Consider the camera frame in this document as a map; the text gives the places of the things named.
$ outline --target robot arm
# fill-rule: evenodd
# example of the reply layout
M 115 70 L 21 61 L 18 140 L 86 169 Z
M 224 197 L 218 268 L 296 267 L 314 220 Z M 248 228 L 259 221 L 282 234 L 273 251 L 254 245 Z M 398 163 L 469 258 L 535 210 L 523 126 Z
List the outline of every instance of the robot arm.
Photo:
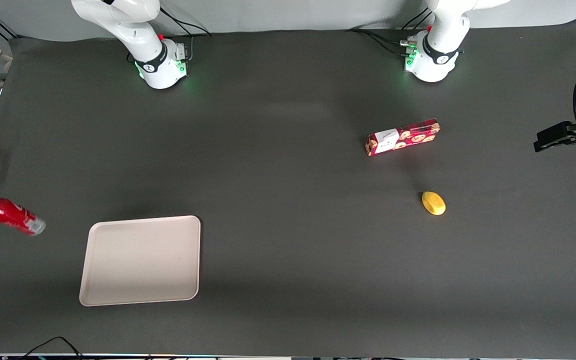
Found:
M 71 0 L 77 14 L 99 25 L 128 49 L 139 75 L 154 89 L 166 89 L 186 76 L 186 49 L 160 39 L 148 21 L 160 13 L 160 0 Z
M 405 70 L 425 82 L 443 80 L 455 68 L 457 49 L 464 41 L 471 21 L 465 14 L 470 10 L 489 9 L 510 0 L 425 0 L 434 14 L 432 30 L 423 30 L 402 41 L 409 59 Z

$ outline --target yellow potato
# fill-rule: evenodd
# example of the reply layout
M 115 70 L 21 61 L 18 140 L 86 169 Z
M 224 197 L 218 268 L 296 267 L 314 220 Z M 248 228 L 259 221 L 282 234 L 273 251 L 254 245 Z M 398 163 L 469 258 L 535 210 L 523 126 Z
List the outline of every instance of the yellow potato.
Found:
M 438 193 L 426 191 L 421 195 L 421 203 L 430 214 L 441 215 L 446 211 L 446 203 Z

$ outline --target white wall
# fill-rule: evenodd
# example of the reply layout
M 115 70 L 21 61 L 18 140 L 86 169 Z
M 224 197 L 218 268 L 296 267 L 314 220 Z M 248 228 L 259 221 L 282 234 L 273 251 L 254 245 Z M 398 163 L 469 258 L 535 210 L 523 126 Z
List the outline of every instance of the white wall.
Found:
M 192 20 L 192 14 L 215 33 L 338 30 L 378 21 L 384 24 L 376 27 L 396 27 L 425 7 L 421 0 L 162 0 L 162 6 L 181 20 Z M 474 28 L 555 25 L 576 19 L 576 0 L 512 0 L 469 16 Z M 0 19 L 38 39 L 110 36 L 79 18 L 70 0 L 0 0 Z M 163 14 L 155 23 L 164 34 L 182 34 Z

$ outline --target red bottle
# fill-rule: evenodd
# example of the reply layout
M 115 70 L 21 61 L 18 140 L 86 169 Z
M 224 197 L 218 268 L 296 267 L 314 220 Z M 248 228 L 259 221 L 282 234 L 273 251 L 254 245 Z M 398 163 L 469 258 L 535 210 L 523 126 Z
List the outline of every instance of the red bottle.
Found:
M 0 198 L 0 223 L 34 237 L 46 228 L 46 222 L 7 198 Z

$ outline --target plastic tray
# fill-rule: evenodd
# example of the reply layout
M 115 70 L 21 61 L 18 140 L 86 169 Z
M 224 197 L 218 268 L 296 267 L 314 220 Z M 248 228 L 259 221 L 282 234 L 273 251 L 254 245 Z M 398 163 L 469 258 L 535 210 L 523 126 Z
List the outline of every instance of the plastic tray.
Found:
M 184 301 L 199 291 L 196 216 L 99 222 L 90 228 L 79 301 L 102 306 Z

